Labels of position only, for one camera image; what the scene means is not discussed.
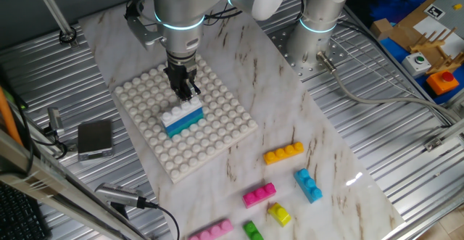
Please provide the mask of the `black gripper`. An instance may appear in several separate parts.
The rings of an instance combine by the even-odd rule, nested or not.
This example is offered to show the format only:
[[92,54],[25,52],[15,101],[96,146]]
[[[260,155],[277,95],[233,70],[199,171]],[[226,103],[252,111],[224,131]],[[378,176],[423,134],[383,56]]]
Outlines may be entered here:
[[171,89],[176,91],[181,101],[189,101],[191,97],[200,95],[201,91],[195,84],[197,71],[196,52],[167,52],[167,67],[165,73],[170,81]]

